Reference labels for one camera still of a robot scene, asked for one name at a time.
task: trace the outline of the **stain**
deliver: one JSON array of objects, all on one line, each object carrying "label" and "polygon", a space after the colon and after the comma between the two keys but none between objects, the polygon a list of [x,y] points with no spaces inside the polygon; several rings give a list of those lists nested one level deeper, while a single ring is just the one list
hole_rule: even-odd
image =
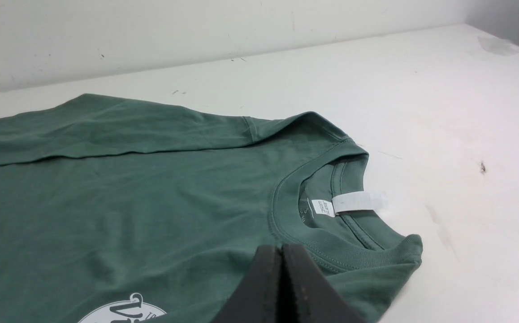
[{"label": "stain", "polygon": [[437,214],[437,211],[435,211],[434,207],[425,204],[425,208],[427,209],[427,212],[429,212],[431,221],[433,221],[433,223],[435,223],[435,224],[439,224],[438,214]]},{"label": "stain", "polygon": [[516,45],[506,39],[496,37],[478,37],[481,48],[491,54],[509,57],[518,53]]},{"label": "stain", "polygon": [[437,225],[437,236],[441,243],[445,246],[446,249],[450,249],[453,252],[454,257],[461,261],[458,257],[457,251],[454,248],[453,240],[450,237],[450,233],[447,231],[446,227],[442,224],[439,215],[434,207],[425,204],[425,208],[431,217],[431,221]]},{"label": "stain", "polygon": [[403,158],[401,158],[401,157],[399,157],[399,156],[391,155],[390,153],[385,153],[385,152],[383,152],[383,151],[377,151],[377,153],[382,153],[383,155],[387,155],[387,156],[391,156],[391,157],[393,157],[393,158],[397,158],[397,159],[405,160],[405,159],[403,159]]}]

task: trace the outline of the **white surface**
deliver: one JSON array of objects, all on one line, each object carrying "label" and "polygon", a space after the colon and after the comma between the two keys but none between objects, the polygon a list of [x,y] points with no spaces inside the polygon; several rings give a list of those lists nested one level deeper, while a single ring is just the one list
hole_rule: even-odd
[{"label": "white surface", "polygon": [[460,24],[473,1],[0,0],[0,91]]},{"label": "white surface", "polygon": [[0,117],[84,92],[319,112],[369,151],[366,190],[389,196],[380,215],[423,238],[423,265],[382,322],[519,323],[518,47],[458,25],[0,93]]}]

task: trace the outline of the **white wall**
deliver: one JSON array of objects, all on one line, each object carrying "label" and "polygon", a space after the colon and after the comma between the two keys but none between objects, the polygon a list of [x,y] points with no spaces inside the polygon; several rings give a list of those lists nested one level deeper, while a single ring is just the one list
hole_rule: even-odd
[{"label": "white wall", "polygon": [[519,0],[479,0],[467,22],[519,45]]},{"label": "white wall", "polygon": [[0,91],[461,23],[471,0],[0,0]]}]

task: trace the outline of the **crew neckline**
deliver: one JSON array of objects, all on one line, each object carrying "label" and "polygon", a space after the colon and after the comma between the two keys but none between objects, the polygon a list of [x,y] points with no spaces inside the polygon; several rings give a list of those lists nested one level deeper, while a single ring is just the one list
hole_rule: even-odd
[{"label": "crew neckline", "polygon": [[[307,227],[301,221],[297,200],[302,182],[334,160],[362,154],[366,154],[366,151],[352,139],[345,139],[283,178],[274,190],[270,213],[272,231],[284,243],[303,245],[319,265],[334,272],[420,262],[423,247],[418,235],[403,237],[399,244],[391,248],[371,250],[345,241],[329,231]],[[364,229],[358,232],[358,235],[366,234]]]}]

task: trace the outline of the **stitching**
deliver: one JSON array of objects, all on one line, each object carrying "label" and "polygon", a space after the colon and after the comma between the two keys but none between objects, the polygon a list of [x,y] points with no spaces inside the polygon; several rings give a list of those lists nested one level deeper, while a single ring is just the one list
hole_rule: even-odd
[{"label": "stitching", "polygon": [[[346,168],[347,162],[343,164],[341,174],[339,175],[339,194],[343,194],[343,173],[345,172]],[[365,241],[365,239],[360,235],[360,233],[358,233],[357,230],[351,225],[351,221],[349,221],[349,219],[351,219],[352,221],[354,220],[349,215],[341,216],[341,219],[347,225],[347,227],[349,227],[350,231],[361,244],[363,244],[367,249],[373,249],[372,246],[367,241]]]},{"label": "stitching", "polygon": [[[339,178],[339,192],[341,194],[343,194],[343,173],[345,172],[345,169],[347,168],[347,163],[345,163],[343,165],[343,169],[341,170],[341,175],[340,175],[340,178]],[[363,231],[363,233],[365,234],[366,237],[368,237],[369,239],[371,239],[371,241],[373,241],[378,247],[380,247],[382,250],[385,250],[385,248],[383,248],[383,246],[378,243],[375,239],[373,239],[373,237],[367,232],[365,231],[365,229],[363,229],[361,227],[361,225],[354,219],[352,218],[350,215],[347,215],[346,217],[342,217],[343,219],[343,222],[345,222],[345,224],[347,224],[347,226],[351,229],[351,231],[353,232],[353,234],[355,235],[355,237],[363,244],[365,245],[366,247],[368,247],[369,249],[372,249],[374,250],[375,248],[373,248],[371,246],[370,243],[368,243],[364,238],[363,238],[363,235],[359,234],[357,232],[356,229],[354,229],[354,227],[352,227],[349,222],[353,222],[357,225],[357,227]]]},{"label": "stitching", "polygon": [[335,274],[339,274],[341,271],[335,269],[335,268],[331,268],[330,266],[326,265],[325,263],[311,257],[311,259],[313,259],[313,261],[317,262],[317,264],[319,264],[319,266],[322,266],[323,268],[327,268],[329,270],[331,270],[332,272],[335,272]]},{"label": "stitching", "polygon": [[348,265],[348,264],[344,264],[343,262],[340,262],[339,260],[335,260],[335,259],[332,259],[328,256],[326,256],[325,254],[321,253],[320,251],[318,251],[317,249],[311,249],[309,248],[309,245],[303,241],[300,241],[299,239],[296,239],[292,236],[290,236],[288,233],[286,233],[285,231],[283,231],[282,229],[280,229],[278,227],[278,224],[277,224],[277,221],[276,221],[276,217],[275,217],[275,208],[274,208],[274,205],[277,204],[277,201],[279,199],[279,195],[278,195],[278,192],[280,190],[280,188],[282,187],[282,185],[293,175],[295,174],[297,171],[299,171],[301,168],[305,167],[307,164],[313,162],[314,160],[316,159],[319,159],[321,158],[322,156],[324,156],[326,153],[329,153],[329,151],[333,150],[334,148],[336,147],[339,147],[340,145],[343,145],[345,143],[347,143],[349,141],[349,138],[347,139],[344,139],[343,141],[333,145],[331,148],[327,149],[327,151],[325,151],[323,154],[315,157],[314,159],[311,159],[309,160],[308,162],[306,162],[305,164],[301,165],[300,167],[296,168],[293,172],[291,172],[288,176],[286,176],[286,178],[284,178],[280,184],[278,186],[276,186],[275,190],[274,190],[274,199],[273,199],[273,202],[272,202],[272,211],[270,212],[270,214],[268,214],[268,218],[271,220],[268,222],[268,227],[272,227],[273,228],[273,231],[272,231],[272,234],[275,235],[276,238],[278,239],[287,239],[288,241],[292,241],[294,243],[299,243],[301,245],[304,245],[305,247],[308,247],[308,250],[311,251],[312,253],[315,253],[317,254],[318,256],[322,257],[322,258],[325,258],[327,260],[330,261],[330,264],[340,264],[342,266],[344,266],[345,268],[348,268],[348,269],[351,269],[351,270],[354,270],[354,269],[358,269],[357,267],[355,266],[351,266],[351,265]]},{"label": "stitching", "polygon": [[247,133],[248,133],[248,135],[250,135],[251,142],[254,143],[254,136],[251,134],[251,126],[250,126],[250,123],[247,122],[247,118],[246,118],[246,117],[242,117],[242,119],[243,119],[243,122],[245,122],[246,125],[247,125]]}]

